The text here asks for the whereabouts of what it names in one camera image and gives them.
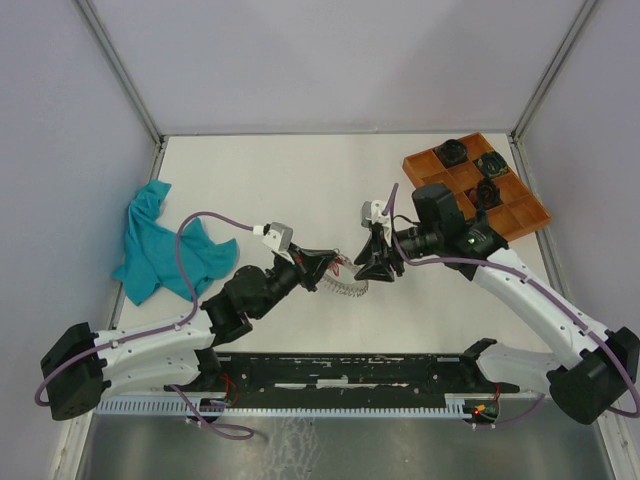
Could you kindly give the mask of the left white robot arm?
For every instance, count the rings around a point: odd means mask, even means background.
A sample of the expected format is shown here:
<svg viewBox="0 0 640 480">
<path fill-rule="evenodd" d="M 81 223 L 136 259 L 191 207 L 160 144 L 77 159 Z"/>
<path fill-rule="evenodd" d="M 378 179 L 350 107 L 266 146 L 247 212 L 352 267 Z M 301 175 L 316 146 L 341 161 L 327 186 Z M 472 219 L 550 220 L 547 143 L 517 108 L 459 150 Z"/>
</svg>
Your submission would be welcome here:
<svg viewBox="0 0 640 480">
<path fill-rule="evenodd" d="M 37 405 L 55 421 L 79 417 L 110 397 L 171 385 L 209 390 L 221 378 L 215 347 L 252 330 L 296 287 L 317 289 L 338 254 L 292 245 L 271 268 L 246 265 L 222 290 L 184 315 L 131 330 L 69 327 L 40 361 Z"/>
</svg>

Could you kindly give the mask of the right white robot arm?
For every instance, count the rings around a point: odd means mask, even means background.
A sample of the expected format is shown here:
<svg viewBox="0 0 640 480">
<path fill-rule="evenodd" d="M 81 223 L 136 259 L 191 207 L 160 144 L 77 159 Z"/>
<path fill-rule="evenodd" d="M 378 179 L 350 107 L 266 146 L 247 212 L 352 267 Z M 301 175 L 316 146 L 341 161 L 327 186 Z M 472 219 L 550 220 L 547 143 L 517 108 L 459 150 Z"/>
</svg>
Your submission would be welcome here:
<svg viewBox="0 0 640 480">
<path fill-rule="evenodd" d="M 639 338 L 626 327 L 611 330 L 572 305 L 535 275 L 508 242 L 478 212 L 466 219 L 443 184 L 416 189 L 417 221 L 394 226 L 395 199 L 363 203 L 361 224 L 370 236 L 357 256 L 358 280 L 393 282 L 407 266 L 443 264 L 480 286 L 513 311 L 545 343 L 547 353 L 476 343 L 458 368 L 467 389 L 508 383 L 551 398 L 574 421 L 590 425 L 616 408 L 624 395 L 639 398 Z"/>
</svg>

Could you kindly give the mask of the silver keyring with keys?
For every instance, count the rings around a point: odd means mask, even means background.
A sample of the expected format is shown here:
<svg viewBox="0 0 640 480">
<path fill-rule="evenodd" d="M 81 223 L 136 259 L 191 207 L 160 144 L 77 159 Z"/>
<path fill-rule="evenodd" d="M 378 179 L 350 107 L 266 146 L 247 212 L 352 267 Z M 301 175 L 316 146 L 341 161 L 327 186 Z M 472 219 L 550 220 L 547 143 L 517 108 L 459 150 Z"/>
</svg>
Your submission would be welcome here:
<svg viewBox="0 0 640 480">
<path fill-rule="evenodd" d="M 352 269 L 337 268 L 333 262 L 325 272 L 322 282 L 333 293 L 352 298 L 362 297 L 369 290 L 369 282 L 354 279 L 354 275 L 359 269 L 360 267 L 355 264 Z"/>
</svg>

